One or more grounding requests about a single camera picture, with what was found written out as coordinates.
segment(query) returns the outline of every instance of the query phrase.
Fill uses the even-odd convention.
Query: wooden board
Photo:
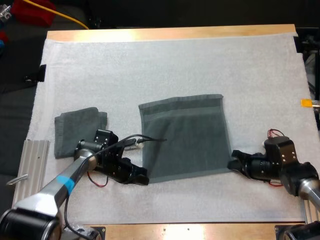
[[[133,42],[140,40],[255,36],[296,32],[293,24],[48,31],[47,39],[64,42]]]
[[[298,223],[122,224],[105,227],[106,240],[275,240],[275,225]]]
[[[63,42],[133,42],[146,40],[256,36],[295,32],[293,24],[49,31]],[[275,225],[297,223],[111,224],[107,240],[274,240]]]

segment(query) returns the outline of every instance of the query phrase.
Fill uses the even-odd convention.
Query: wire
[[[108,181],[109,181],[109,178],[108,178],[108,177],[106,177],[106,182],[105,182],[105,184],[102,185],[102,184],[99,184],[99,183],[95,182],[95,181],[91,178],[90,173],[89,173],[88,171],[86,172],[86,174],[87,174],[89,180],[90,180],[94,185],[96,185],[97,187],[103,188],[103,187],[107,186]]]
[[[85,236],[83,234],[81,234],[80,232],[78,232],[77,230],[75,230],[74,228],[72,228],[68,222],[68,218],[67,218],[67,211],[68,211],[68,203],[69,203],[69,195],[66,197],[65,199],[65,205],[64,205],[64,221],[65,221],[65,226],[71,230],[71,232],[73,232],[74,234],[78,235],[79,237],[86,239],[86,240],[92,240],[92,238]]]
[[[48,11],[48,12],[50,12],[50,13],[53,13],[53,14],[59,15],[59,16],[61,16],[61,17],[63,17],[63,18],[69,19],[69,20],[71,20],[71,21],[73,21],[73,22],[81,25],[82,27],[84,27],[84,28],[87,29],[87,30],[89,29],[85,24],[83,24],[82,22],[80,22],[80,21],[77,20],[77,19],[74,19],[73,17],[67,16],[67,15],[65,15],[65,14],[62,14],[62,13],[58,12],[58,11],[52,10],[52,9],[50,9],[50,8],[48,8],[48,7],[39,5],[39,4],[37,4],[37,3],[33,2],[33,1],[30,1],[30,0],[23,0],[23,1],[26,2],[26,3],[28,3],[28,4],[33,5],[33,6],[35,6],[35,7],[38,7],[38,8],[40,8],[40,9],[46,10],[46,11]]]
[[[280,135],[277,134],[277,133],[275,133],[275,132],[278,132],[278,133],[282,134],[282,136],[285,136],[282,131],[280,131],[280,130],[278,130],[278,129],[270,128],[270,129],[268,130],[268,132],[267,132],[267,137],[268,137],[268,139],[270,139],[270,138],[273,137],[272,134],[276,135],[277,137],[280,137]]]
[[[270,181],[269,185],[273,186],[273,187],[282,187],[283,185],[281,184],[281,182],[276,182],[276,181]]]

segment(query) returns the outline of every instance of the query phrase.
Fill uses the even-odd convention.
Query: red wire
[[[282,184],[273,184],[274,182],[270,181],[269,185],[273,186],[273,187],[282,187]]]
[[[88,171],[86,172],[86,174],[87,174],[89,180],[90,180],[94,185],[96,185],[96,186],[99,187],[99,188],[103,188],[103,187],[105,187],[105,186],[108,184],[108,177],[106,177],[106,183],[105,183],[105,185],[102,185],[102,184],[99,184],[99,183],[95,182],[95,181],[91,178],[90,173],[89,173]]]

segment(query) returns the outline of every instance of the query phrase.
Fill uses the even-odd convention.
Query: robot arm
[[[264,142],[265,154],[248,154],[234,150],[235,160],[228,168],[250,179],[264,182],[280,180],[286,191],[303,200],[310,200],[320,211],[320,180],[316,169],[309,163],[300,163],[295,145],[286,136],[269,137]],[[311,240],[320,238],[320,222],[295,225],[277,233],[278,240]]]
[[[0,240],[59,240],[62,235],[59,208],[82,175],[96,167],[97,158],[90,157],[93,154],[81,149],[78,158],[40,192],[6,211],[0,218]],[[89,235],[97,238],[95,232]]]
[[[61,239],[62,221],[59,208],[69,199],[73,188],[87,171],[99,171],[121,184],[148,185],[147,170],[132,164],[129,158],[122,158],[126,147],[145,141],[161,142],[165,139],[135,134],[118,141],[112,131],[98,129],[93,141],[81,140],[75,150],[75,160],[67,169],[40,192],[17,202],[2,215],[0,240]],[[100,236],[93,229],[77,234],[90,240],[97,240]]]

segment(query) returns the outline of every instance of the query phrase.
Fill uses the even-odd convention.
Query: folded gray towel
[[[139,105],[150,183],[228,172],[229,136],[220,94],[173,97]]]
[[[96,107],[62,113],[54,119],[55,158],[73,157],[78,142],[93,141],[97,129],[106,129],[107,113]]]

